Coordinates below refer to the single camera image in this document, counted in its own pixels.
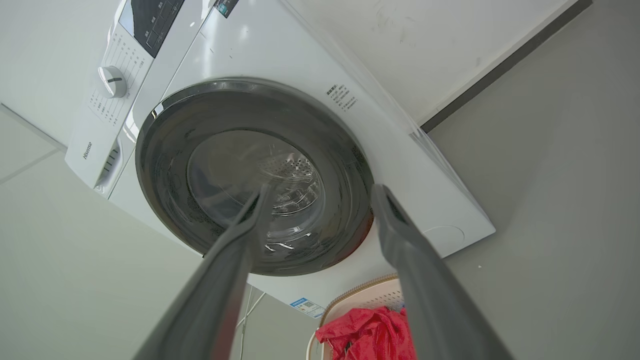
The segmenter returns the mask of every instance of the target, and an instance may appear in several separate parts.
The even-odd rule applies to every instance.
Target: black sticker
[[[216,0],[213,7],[218,9],[222,16],[229,17],[231,10],[234,9],[237,3],[238,0]]]

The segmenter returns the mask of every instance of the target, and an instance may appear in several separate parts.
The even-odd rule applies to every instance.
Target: display screen
[[[154,58],[183,0],[127,0],[120,25]]]

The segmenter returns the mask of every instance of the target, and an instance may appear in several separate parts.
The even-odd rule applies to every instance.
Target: front-loading washing machine
[[[394,272],[372,227],[374,182],[441,256],[495,231],[428,137],[348,69],[278,0],[125,0],[66,161],[199,256],[272,184],[248,282],[319,316]]]

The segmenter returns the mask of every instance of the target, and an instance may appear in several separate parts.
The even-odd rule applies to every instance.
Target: red clothing
[[[400,313],[384,306],[351,309],[324,324],[316,338],[321,343],[329,341],[333,360],[417,360],[404,308]]]

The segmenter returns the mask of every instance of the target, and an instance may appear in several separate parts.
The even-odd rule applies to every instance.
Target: dark gray baseboard
[[[453,100],[444,109],[439,111],[436,115],[433,115],[424,125],[422,130],[426,133],[433,130],[434,127],[443,122],[447,117],[451,116],[454,112],[460,109],[464,104],[468,103],[471,99],[480,94],[482,90],[491,85],[494,81],[498,80],[507,71],[511,70],[522,59],[531,54],[538,46],[547,41],[553,34],[557,33],[571,20],[576,18],[581,12],[593,4],[593,0],[578,0],[575,4],[571,5],[569,9],[565,10],[560,16],[555,18],[549,25],[545,26],[539,33],[533,36],[523,46],[506,58],[503,62],[498,64],[493,70],[491,70],[477,83],[473,84],[467,91],[463,92],[455,100]]]

